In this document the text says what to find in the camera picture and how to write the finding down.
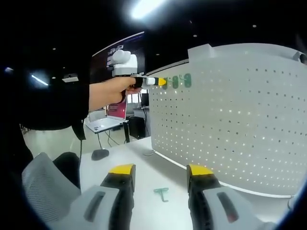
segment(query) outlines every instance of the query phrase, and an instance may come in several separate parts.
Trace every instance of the hand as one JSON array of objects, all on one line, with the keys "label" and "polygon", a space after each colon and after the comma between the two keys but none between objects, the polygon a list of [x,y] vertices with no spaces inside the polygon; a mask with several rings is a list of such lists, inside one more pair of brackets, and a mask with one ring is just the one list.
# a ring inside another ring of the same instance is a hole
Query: hand
[{"label": "hand", "polygon": [[89,111],[94,111],[108,104],[119,103],[122,99],[121,92],[126,95],[140,92],[131,85],[135,84],[135,78],[115,77],[105,82],[90,85]]}]

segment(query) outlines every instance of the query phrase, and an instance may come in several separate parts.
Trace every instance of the laptop screen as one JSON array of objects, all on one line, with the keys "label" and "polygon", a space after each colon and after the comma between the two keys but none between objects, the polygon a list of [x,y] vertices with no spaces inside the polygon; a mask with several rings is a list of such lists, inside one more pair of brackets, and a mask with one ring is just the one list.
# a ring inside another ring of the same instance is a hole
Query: laptop screen
[{"label": "laptop screen", "polygon": [[107,111],[107,116],[117,119],[126,120],[127,98],[118,104],[110,104]]}]

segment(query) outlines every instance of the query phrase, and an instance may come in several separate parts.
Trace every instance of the laptop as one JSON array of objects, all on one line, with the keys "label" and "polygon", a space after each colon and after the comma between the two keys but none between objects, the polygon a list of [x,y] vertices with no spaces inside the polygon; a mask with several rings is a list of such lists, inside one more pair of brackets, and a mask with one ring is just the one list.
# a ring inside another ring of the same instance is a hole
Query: laptop
[{"label": "laptop", "polygon": [[127,98],[118,104],[110,104],[106,118],[102,118],[86,126],[94,133],[100,133],[110,128],[119,126],[126,122]]}]

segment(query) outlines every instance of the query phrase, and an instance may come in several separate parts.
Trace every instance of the ceiling light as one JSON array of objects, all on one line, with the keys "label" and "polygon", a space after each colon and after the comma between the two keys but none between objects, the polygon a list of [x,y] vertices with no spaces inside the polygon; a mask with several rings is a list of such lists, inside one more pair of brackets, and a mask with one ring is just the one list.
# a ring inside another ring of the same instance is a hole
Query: ceiling light
[{"label": "ceiling light", "polygon": [[4,72],[6,72],[6,73],[9,73],[9,72],[12,72],[12,71],[14,71],[14,70],[10,67],[5,68],[5,70],[4,70]]},{"label": "ceiling light", "polygon": [[78,77],[71,77],[71,78],[63,78],[62,81],[68,83],[68,82],[79,81],[79,79]]},{"label": "ceiling light", "polygon": [[164,2],[165,0],[140,0],[132,11],[132,17],[135,19],[140,19],[158,8]]},{"label": "ceiling light", "polygon": [[34,76],[34,75],[31,75],[31,76],[32,76],[32,78],[34,78],[34,79],[37,80],[38,82],[40,82],[40,83],[42,83],[42,84],[44,84],[44,85],[48,85],[46,82],[40,80],[40,79],[37,78],[36,76]]}]

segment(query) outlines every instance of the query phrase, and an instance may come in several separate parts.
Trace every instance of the black ceiling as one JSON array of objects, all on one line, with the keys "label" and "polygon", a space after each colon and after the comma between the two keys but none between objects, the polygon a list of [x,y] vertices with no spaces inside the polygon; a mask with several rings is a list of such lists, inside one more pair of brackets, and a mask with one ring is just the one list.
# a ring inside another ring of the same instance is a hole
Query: black ceiling
[{"label": "black ceiling", "polygon": [[206,43],[271,43],[302,50],[295,36],[307,41],[302,0],[167,0],[135,20],[130,14],[138,1],[5,3],[2,60],[6,66],[45,68],[50,76],[63,73],[64,66],[68,72],[84,71],[93,53],[140,31],[146,32],[147,71],[186,59],[188,48]]}]

